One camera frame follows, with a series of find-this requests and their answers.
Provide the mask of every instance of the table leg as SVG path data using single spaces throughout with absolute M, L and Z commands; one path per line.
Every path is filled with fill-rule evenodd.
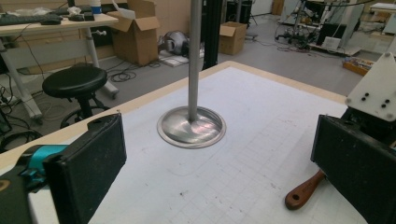
M 87 35 L 88 49 L 90 50 L 93 66 L 100 67 L 98 57 L 96 54 L 95 45 L 93 43 L 91 29 L 85 28 L 85 31 L 86 31 L 85 33 Z M 116 98 L 116 94 L 120 91 L 113 84 L 111 84 L 109 81 L 106 83 L 106 85 L 103 88 L 111 95 L 111 97 L 113 99 Z
M 41 119 L 42 113 L 38 108 L 35 100 L 32 97 L 32 94 L 25 88 L 23 85 L 20 74 L 18 73 L 15 66 L 12 64 L 11 59 L 8 57 L 7 49 L 4 47 L 2 40 L 0 39 L 0 54 L 8 68 L 9 75 L 14 80 L 15 84 L 17 85 L 18 90 L 21 93 L 21 100 L 25 109 L 27 110 L 29 117 L 31 119 Z

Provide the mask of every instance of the black stool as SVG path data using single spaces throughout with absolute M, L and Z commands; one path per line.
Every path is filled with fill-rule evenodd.
M 43 82 L 43 91 L 55 98 L 71 98 L 78 100 L 80 109 L 67 115 L 61 123 L 61 128 L 68 126 L 67 121 L 77 115 L 75 122 L 92 116 L 93 108 L 107 110 L 102 102 L 96 99 L 95 92 L 105 86 L 107 72 L 97 67 L 70 67 L 47 77 Z M 90 105 L 93 99 L 96 106 Z

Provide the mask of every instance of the round metal base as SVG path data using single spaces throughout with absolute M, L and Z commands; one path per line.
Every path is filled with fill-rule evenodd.
M 184 148 L 208 147 L 225 134 L 224 119 L 216 112 L 197 107 L 197 120 L 189 121 L 189 109 L 178 107 L 164 114 L 157 124 L 160 136 L 166 142 Z

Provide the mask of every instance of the wooden handle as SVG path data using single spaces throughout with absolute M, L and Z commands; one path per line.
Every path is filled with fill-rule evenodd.
M 289 192 L 285 198 L 286 207 L 289 210 L 296 210 L 303 207 L 324 177 L 325 174 L 319 170 L 314 176 Z

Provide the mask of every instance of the desk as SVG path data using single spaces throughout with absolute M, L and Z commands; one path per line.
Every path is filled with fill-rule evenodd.
M 119 110 L 128 159 L 91 223 L 366 223 L 328 182 L 298 211 L 283 204 L 318 170 L 309 160 L 318 114 L 342 115 L 345 97 L 233 62 L 200 79 L 198 105 L 227 123 L 211 147 L 174 147 L 157 134 L 160 116 L 187 103 L 185 78 L 0 155 L 1 167 L 29 146 L 70 143 L 86 122 Z M 48 191 L 31 196 L 39 223 L 53 223 Z
M 60 31 L 84 29 L 86 39 L 69 42 L 54 43 L 44 46 L 32 46 L 28 48 L 5 49 L 0 40 L 0 53 L 3 57 L 12 79 L 15 81 L 21 100 L 31 119 L 40 119 L 42 113 L 38 108 L 30 92 L 24 87 L 17 69 L 36 66 L 37 63 L 54 63 L 62 60 L 73 59 L 85 55 L 91 55 L 93 65 L 99 67 L 96 49 L 93 44 L 91 27 L 110 25 L 118 19 L 107 15 L 95 15 L 95 21 L 69 21 L 64 19 L 61 25 L 21 24 L 11 26 L 0 26 L 0 36 L 10 35 L 36 35 L 45 33 L 56 33 Z M 107 82 L 105 88 L 114 97 L 119 91 L 111 83 Z
M 377 12 L 392 13 L 391 17 L 394 17 L 396 13 L 396 5 L 387 4 L 387 3 L 375 3 L 372 6 L 370 6 L 370 10 Z M 390 42 L 387 52 L 396 54 L 396 34 L 394 35 L 393 40 Z

